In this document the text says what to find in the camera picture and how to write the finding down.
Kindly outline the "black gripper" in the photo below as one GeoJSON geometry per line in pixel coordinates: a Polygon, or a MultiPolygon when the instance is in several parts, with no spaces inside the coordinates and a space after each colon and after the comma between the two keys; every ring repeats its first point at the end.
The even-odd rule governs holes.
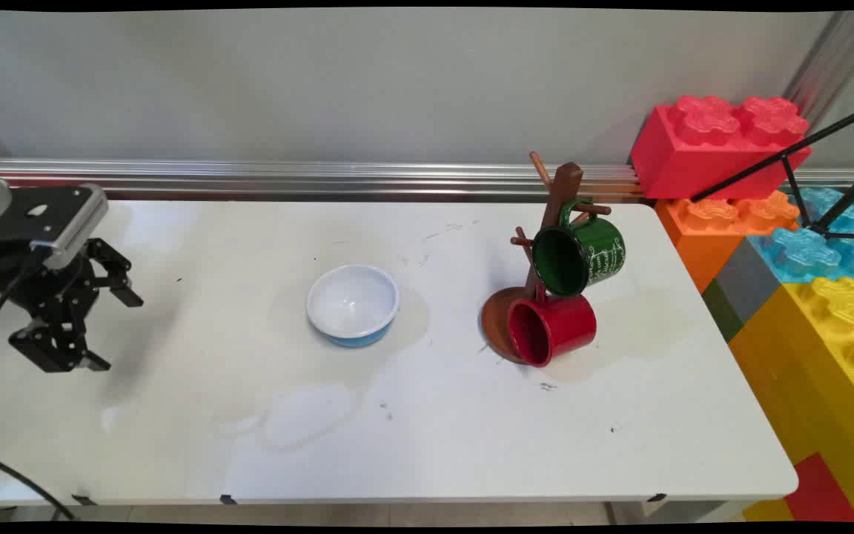
{"type": "Polygon", "coordinates": [[[86,240],[85,249],[61,268],[44,266],[44,253],[0,256],[0,311],[17,308],[33,319],[10,335],[9,344],[43,372],[109,371],[111,363],[88,347],[86,317],[104,288],[128,308],[143,307],[128,276],[132,264],[103,239],[86,240]],[[95,263],[104,276],[98,276],[95,263]]]}

